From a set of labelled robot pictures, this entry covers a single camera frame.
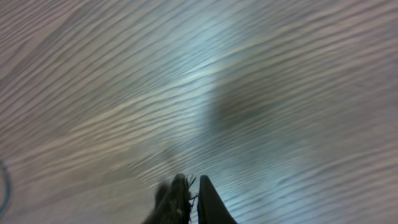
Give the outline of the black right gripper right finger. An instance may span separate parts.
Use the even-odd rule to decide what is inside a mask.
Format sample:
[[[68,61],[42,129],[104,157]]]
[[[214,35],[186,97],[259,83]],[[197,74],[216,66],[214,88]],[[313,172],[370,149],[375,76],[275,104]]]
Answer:
[[[197,213],[199,224],[237,224],[207,175],[200,176]]]

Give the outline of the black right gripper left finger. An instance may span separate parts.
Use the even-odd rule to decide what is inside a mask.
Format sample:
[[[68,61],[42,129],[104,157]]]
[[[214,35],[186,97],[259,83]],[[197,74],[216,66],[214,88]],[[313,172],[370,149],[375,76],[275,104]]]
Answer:
[[[155,194],[155,207],[143,224],[189,224],[195,197],[190,187],[195,178],[176,174],[173,180],[159,184]]]

